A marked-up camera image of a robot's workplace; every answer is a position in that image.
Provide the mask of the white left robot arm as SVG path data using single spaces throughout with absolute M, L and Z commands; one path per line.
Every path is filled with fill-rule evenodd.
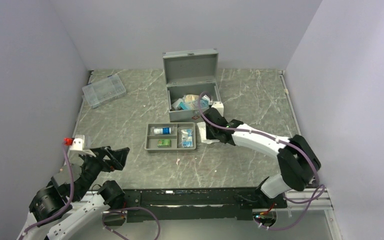
M 125 192 L 116 181 L 108 180 L 92 199 L 65 217 L 73 208 L 72 204 L 83 199 L 101 172 L 123 170 L 130 152 L 128 147 L 114 150 L 110 146 L 87 149 L 71 145 L 69 150 L 77 153 L 83 164 L 71 164 L 67 159 L 62 170 L 36 193 L 29 204 L 27 221 L 18 239 L 67 239 L 92 217 L 126 205 Z

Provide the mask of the teal plaster zip bag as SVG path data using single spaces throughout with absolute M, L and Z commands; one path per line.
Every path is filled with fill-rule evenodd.
M 204 95 L 202 98 L 201 98 L 203 101 L 206 101 L 209 105 L 211 105 L 212 104 L 212 100 L 211 100 L 211 98 L 208 96 L 208 95 Z

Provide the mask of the grey metal medicine case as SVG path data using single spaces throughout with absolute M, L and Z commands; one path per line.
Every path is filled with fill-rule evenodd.
M 219 52 L 215 48 L 164 52 L 162 54 L 166 83 L 168 115 L 171 122 L 200 122 L 199 111 L 179 109 L 175 102 L 185 95 L 208 92 L 213 101 L 221 101 L 217 85 Z

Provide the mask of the beige latex gloves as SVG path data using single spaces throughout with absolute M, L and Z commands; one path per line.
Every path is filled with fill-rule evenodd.
M 195 95 L 195 94 L 186 94 L 183 96 L 183 101 L 185 103 L 190 103 L 190 102 L 196 101 L 198 99 L 199 99 L 199 96 Z

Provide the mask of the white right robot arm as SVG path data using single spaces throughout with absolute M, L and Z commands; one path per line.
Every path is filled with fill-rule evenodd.
M 321 163 L 306 139 L 296 134 L 283 137 L 259 131 L 240 120 L 227 121 L 211 107 L 203 112 L 206 130 L 221 143 L 249 148 L 277 160 L 280 172 L 264 179 L 257 187 L 256 203 L 269 207 L 275 198 L 289 191 L 303 191 L 316 177 Z

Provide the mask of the blue cotton swab bag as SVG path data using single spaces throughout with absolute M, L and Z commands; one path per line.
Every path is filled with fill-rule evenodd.
M 181 110 L 197 110 L 199 107 L 201 107 L 202 109 L 208 108 L 209 105 L 210 104 L 207 100 L 201 99 L 188 102 L 181 101 L 179 107 Z

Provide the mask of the blue white wipe packets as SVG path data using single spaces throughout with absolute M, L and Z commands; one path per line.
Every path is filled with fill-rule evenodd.
M 182 148 L 192 148 L 194 146 L 194 131 L 191 128 L 184 128 L 180 130 Z

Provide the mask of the small green box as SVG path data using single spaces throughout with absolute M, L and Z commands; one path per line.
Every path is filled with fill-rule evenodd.
M 159 139 L 157 141 L 158 148 L 170 148 L 172 146 L 172 141 L 170 139 Z

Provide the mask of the white bottle green label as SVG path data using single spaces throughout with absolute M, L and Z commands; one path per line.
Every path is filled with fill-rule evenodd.
M 174 103 L 171 104 L 171 110 L 172 111 L 179 111 L 183 110 L 182 105 L 184 104 L 184 99 L 179 98 Z

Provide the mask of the grey plastic divider tray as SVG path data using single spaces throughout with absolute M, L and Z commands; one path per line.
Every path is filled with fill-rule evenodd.
M 172 134 L 154 135 L 154 128 L 171 127 Z M 193 144 L 191 148 L 181 147 L 181 129 L 193 129 Z M 159 139 L 170 139 L 171 147 L 157 147 Z M 148 152 L 185 152 L 193 151 L 197 148 L 197 130 L 194 122 L 168 122 L 168 123 L 149 123 L 146 127 L 146 137 L 144 149 Z

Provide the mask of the white gauze bag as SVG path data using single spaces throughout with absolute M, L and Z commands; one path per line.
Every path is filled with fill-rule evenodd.
M 208 139 L 207 138 L 207 129 L 206 129 L 206 124 L 204 122 L 198 122 L 196 124 L 198 131 L 199 131 L 199 137 L 200 141 L 203 144 L 213 144 L 213 143 L 219 143 L 220 141 L 218 139 Z

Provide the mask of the white blue spray bottle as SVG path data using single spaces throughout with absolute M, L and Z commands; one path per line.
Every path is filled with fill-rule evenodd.
M 154 127 L 152 132 L 156 136 L 171 135 L 173 132 L 173 129 L 171 127 Z

